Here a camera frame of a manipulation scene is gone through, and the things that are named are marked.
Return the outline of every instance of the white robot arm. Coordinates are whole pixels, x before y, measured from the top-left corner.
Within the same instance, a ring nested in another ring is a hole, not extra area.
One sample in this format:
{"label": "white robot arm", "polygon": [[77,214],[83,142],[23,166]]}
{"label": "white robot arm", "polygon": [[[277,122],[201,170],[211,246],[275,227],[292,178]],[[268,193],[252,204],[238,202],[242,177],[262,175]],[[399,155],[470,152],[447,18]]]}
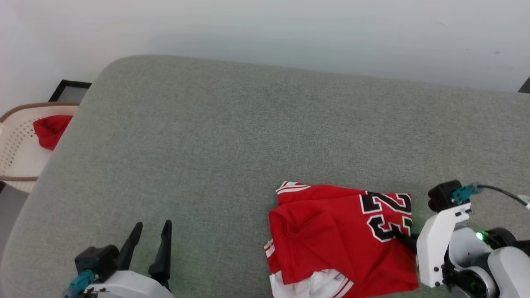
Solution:
{"label": "white robot arm", "polygon": [[63,292],[61,298],[173,298],[169,290],[171,268],[171,221],[162,230],[160,247],[147,277],[129,271],[136,244],[142,234],[137,223],[120,251],[109,245],[89,247],[75,258],[79,276]]}
{"label": "white robot arm", "polygon": [[[429,207],[438,214],[417,239],[420,281],[430,287],[446,285],[454,297],[530,297],[530,257],[517,248],[521,241],[502,228],[477,233],[457,226],[469,219],[469,197],[480,186],[462,187],[454,180],[429,192]],[[525,196],[517,198],[528,206]]]}

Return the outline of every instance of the number 23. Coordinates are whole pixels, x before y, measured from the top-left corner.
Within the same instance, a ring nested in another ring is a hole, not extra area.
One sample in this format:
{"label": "number 23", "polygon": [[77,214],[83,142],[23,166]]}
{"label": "number 23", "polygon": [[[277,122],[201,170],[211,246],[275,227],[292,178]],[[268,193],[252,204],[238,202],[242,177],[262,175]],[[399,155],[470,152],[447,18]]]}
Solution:
{"label": "number 23", "polygon": [[[396,194],[396,196],[398,198],[397,200],[384,194],[369,191],[366,192],[366,195],[359,196],[363,214],[374,213],[374,215],[370,216],[366,224],[372,230],[374,238],[380,242],[390,241],[394,237],[395,230],[410,236],[410,228],[412,226],[412,204],[410,196],[408,194]],[[383,208],[381,203],[390,207],[395,212],[403,213],[401,223],[388,222],[388,229],[384,229],[383,225],[386,222],[382,214]]]}

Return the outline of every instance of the laundry basket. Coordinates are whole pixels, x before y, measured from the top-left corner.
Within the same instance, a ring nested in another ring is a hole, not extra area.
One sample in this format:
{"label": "laundry basket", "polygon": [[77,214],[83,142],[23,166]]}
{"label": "laundry basket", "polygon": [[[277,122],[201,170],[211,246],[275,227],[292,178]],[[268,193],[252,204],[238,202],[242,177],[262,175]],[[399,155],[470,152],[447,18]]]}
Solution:
{"label": "laundry basket", "polygon": [[25,104],[0,118],[0,181],[31,192],[52,151],[39,145],[33,122],[54,115],[74,115],[78,102]]}

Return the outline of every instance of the folded clothing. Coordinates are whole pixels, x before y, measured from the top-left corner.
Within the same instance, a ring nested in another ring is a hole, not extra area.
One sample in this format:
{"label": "folded clothing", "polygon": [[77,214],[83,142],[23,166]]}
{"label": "folded clothing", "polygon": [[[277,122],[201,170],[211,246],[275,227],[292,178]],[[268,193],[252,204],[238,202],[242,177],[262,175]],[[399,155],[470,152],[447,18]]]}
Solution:
{"label": "folded clothing", "polygon": [[[294,297],[365,297],[418,287],[416,256],[394,237],[396,231],[410,235],[409,194],[291,181],[276,193],[278,207],[269,213],[273,242],[266,246],[266,253],[273,250],[267,256],[275,298],[284,297],[279,281],[295,289]],[[333,284],[340,280],[342,288],[314,295],[322,288],[308,282],[315,274]]]}
{"label": "folded clothing", "polygon": [[35,121],[33,129],[39,138],[40,146],[53,151],[71,119],[72,116],[56,115]]}

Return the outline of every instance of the gray fabric upholstery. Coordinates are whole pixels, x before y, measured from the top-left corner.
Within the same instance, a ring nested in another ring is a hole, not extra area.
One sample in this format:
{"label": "gray fabric upholstery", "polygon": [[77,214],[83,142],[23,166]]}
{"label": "gray fabric upholstery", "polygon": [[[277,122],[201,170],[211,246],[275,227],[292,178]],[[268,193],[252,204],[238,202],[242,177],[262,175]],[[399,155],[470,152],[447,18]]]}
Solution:
{"label": "gray fabric upholstery", "polygon": [[[10,185],[0,182],[0,268],[2,266],[2,256],[4,255],[4,248],[15,224],[16,218],[19,215],[20,209],[24,206],[28,197],[27,192],[20,191]],[[0,298],[4,297],[4,290],[0,283]]]}
{"label": "gray fabric upholstery", "polygon": [[[108,66],[22,209],[2,262],[8,298],[54,297],[88,246],[144,231],[146,274],[173,221],[176,297],[270,297],[263,245],[284,180],[410,192],[452,179],[530,194],[530,97],[172,56]],[[470,225],[530,238],[528,213],[485,192]],[[422,287],[396,296],[445,297]]]}

